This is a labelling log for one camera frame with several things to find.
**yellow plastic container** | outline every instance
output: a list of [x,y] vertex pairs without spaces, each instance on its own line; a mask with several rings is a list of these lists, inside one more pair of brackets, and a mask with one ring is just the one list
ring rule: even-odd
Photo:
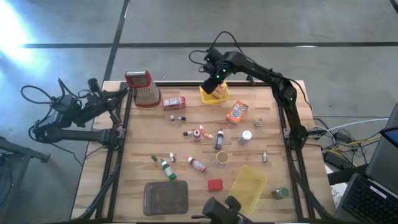
[[247,165],[243,165],[232,185],[232,195],[242,205],[244,213],[253,213],[267,183],[267,177]]
[[212,94],[207,94],[202,88],[201,86],[199,86],[199,90],[200,90],[200,96],[201,96],[201,100],[204,104],[206,105],[210,105],[210,104],[215,104],[215,103],[221,103],[224,101],[227,101],[229,99],[229,91],[228,88],[226,89],[225,92],[225,97],[221,98],[221,99],[217,99],[215,98]]

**white jar lid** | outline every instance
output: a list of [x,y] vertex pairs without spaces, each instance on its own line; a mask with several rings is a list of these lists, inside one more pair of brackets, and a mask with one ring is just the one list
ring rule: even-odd
[[242,138],[244,138],[245,140],[250,140],[251,139],[251,132],[250,131],[244,131],[242,133]]

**wooden table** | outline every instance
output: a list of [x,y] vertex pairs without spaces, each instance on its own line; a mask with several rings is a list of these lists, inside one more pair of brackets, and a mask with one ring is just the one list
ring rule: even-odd
[[[299,81],[305,90],[303,81]],[[115,91],[120,82],[105,82],[103,89]],[[254,222],[295,221],[297,220],[292,191],[284,200],[274,200],[271,191],[287,186],[291,189],[290,175],[287,167],[285,146],[282,140],[277,103],[269,87],[229,87],[230,98],[218,105],[204,105],[198,87],[160,87],[163,98],[184,96],[187,108],[164,111],[161,105],[153,108],[137,108],[132,103],[130,120],[127,129],[123,164],[119,180],[118,196],[113,220],[116,222],[197,222],[192,215],[201,214],[205,202],[214,196],[220,202],[228,196],[229,189],[242,165],[249,165],[261,170],[267,176],[267,184],[253,214],[247,216]],[[312,128],[312,112],[303,95],[297,89],[297,108],[303,125]],[[126,98],[122,105],[121,117],[124,116]],[[247,113],[238,126],[226,122],[226,114],[236,100],[249,106]],[[186,121],[171,121],[170,115],[185,116]],[[262,128],[254,128],[254,121],[264,120]],[[225,168],[215,167],[215,140],[202,138],[194,142],[193,136],[183,136],[184,131],[198,129],[202,125],[206,131],[216,136],[220,128],[224,130],[222,150],[229,154],[229,163]],[[109,115],[104,113],[95,119],[94,128],[110,128]],[[238,138],[244,130],[252,132],[252,139],[247,146],[241,146]],[[87,153],[100,145],[91,142]],[[262,162],[263,152],[267,152],[268,162]],[[169,161],[169,153],[175,155],[176,162],[169,164],[178,180],[188,183],[189,210],[183,215],[164,215],[146,217],[142,212],[144,186],[148,182],[167,181],[160,162],[154,162],[150,156]],[[204,174],[187,164],[185,156],[192,156],[207,166]],[[335,206],[326,176],[325,167],[319,147],[305,146],[303,156],[307,168],[310,188],[320,203],[334,214]],[[83,213],[98,193],[103,175],[106,151],[92,154],[84,163],[80,184],[72,211],[72,218]],[[208,192],[207,181],[223,179],[224,190]],[[306,212],[303,193],[300,194],[303,210]],[[104,216],[108,211],[108,197],[104,204]]]

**metal cheese grater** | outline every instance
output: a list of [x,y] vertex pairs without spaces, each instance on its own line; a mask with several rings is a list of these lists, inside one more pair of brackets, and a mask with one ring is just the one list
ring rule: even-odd
[[160,103],[162,95],[148,71],[126,72],[124,77],[126,78],[127,85],[133,89],[136,106],[151,107]]

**gray floor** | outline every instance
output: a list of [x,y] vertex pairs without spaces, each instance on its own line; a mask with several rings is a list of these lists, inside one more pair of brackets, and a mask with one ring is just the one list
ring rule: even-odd
[[[112,43],[122,4],[123,0],[0,2],[0,13],[16,15],[3,19],[7,23],[1,21],[0,28],[19,21],[17,28],[0,35],[0,136],[52,155],[46,164],[32,160],[7,223],[68,220],[81,171],[72,155],[29,139],[27,128],[48,107],[25,101],[19,88],[37,85],[58,95],[60,77],[72,91],[82,90],[89,77],[103,79],[111,49],[15,50],[4,43]],[[398,14],[388,0],[136,0],[129,5],[121,43],[211,42],[222,30],[231,31],[240,42],[387,42],[398,41],[397,24]],[[231,39],[225,36],[220,41]],[[188,61],[191,50],[119,49],[111,80],[122,80],[125,71],[138,70],[150,71],[155,80],[203,80],[206,76]],[[398,101],[398,47],[243,50],[265,67],[304,80],[314,116],[329,127],[389,116]],[[201,60],[202,55],[194,58]],[[29,95],[42,97],[34,91]],[[359,124],[347,130],[362,139],[385,123]],[[329,145],[330,139],[322,139],[322,144]],[[62,141],[59,145],[82,161],[87,142]],[[366,151],[370,160],[374,146]],[[363,164],[363,158],[355,156],[354,162]]]

